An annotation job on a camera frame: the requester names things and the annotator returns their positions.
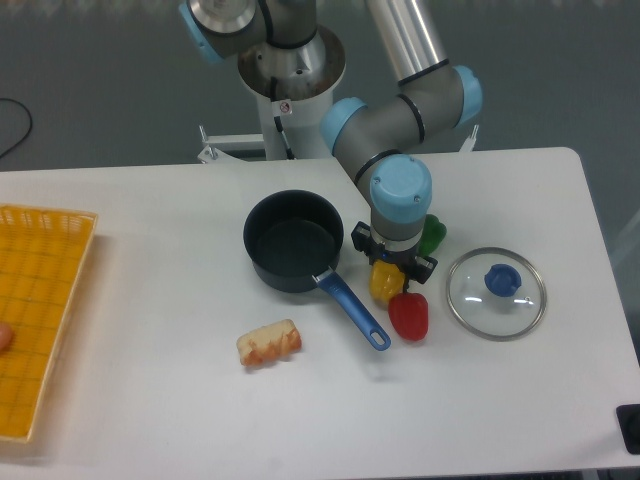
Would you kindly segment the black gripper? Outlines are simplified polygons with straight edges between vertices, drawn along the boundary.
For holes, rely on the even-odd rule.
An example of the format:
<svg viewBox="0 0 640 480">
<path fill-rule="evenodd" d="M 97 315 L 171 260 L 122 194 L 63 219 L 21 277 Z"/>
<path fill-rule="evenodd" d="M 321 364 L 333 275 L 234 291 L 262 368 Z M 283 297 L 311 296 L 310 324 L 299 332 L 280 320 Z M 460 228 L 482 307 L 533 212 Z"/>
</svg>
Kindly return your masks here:
<svg viewBox="0 0 640 480">
<path fill-rule="evenodd" d="M 403 292 L 407 293 L 412 282 L 424 285 L 437 268 L 433 257 L 417 256 L 420 236 L 414 235 L 404 240 L 390 240 L 371 235 L 370 226 L 358 221 L 351 232 L 351 240 L 356 251 L 363 253 L 369 264 L 376 261 L 396 265 L 405 275 Z"/>
</svg>

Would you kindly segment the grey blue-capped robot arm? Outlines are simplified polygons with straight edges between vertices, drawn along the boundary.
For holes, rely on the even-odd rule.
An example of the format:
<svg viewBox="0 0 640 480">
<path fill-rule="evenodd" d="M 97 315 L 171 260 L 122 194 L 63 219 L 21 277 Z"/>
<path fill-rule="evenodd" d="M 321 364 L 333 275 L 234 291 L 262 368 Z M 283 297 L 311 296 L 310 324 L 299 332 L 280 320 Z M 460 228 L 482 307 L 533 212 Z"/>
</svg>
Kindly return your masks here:
<svg viewBox="0 0 640 480">
<path fill-rule="evenodd" d="M 399 88 L 377 108 L 334 99 L 345 51 L 312 1 L 183 1 L 179 11 L 207 61 L 236 59 L 267 158 L 336 158 L 371 210 L 353 231 L 355 248 L 423 283 L 435 268 L 420 250 L 431 183 L 407 149 L 474 118 L 482 89 L 469 68 L 450 63 L 425 2 L 367 7 Z"/>
</svg>

